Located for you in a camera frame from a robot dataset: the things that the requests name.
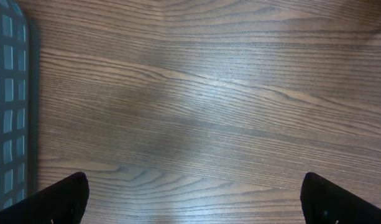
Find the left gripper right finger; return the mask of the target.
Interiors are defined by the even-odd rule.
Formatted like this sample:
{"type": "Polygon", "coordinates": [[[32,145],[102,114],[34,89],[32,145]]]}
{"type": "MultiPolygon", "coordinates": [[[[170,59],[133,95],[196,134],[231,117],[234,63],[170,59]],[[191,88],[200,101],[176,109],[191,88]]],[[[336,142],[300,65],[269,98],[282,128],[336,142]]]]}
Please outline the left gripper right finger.
{"type": "Polygon", "coordinates": [[[381,224],[381,209],[314,172],[300,193],[306,224],[381,224]]]}

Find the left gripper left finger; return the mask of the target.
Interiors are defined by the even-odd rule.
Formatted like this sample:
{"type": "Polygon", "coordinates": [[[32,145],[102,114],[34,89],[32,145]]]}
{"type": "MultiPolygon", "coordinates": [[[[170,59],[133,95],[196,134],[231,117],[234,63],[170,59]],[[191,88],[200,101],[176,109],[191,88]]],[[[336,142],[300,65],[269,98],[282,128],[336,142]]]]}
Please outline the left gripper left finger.
{"type": "Polygon", "coordinates": [[[83,172],[72,175],[0,211],[0,224],[81,222],[90,194],[83,172]]]}

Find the grey plastic shopping basket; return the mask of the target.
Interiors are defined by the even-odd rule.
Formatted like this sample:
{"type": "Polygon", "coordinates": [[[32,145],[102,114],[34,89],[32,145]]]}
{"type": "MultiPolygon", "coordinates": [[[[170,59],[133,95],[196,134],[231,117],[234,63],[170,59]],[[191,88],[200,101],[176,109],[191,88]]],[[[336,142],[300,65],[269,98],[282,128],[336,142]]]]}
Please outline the grey plastic shopping basket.
{"type": "Polygon", "coordinates": [[[0,0],[0,211],[37,191],[40,34],[0,0]]]}

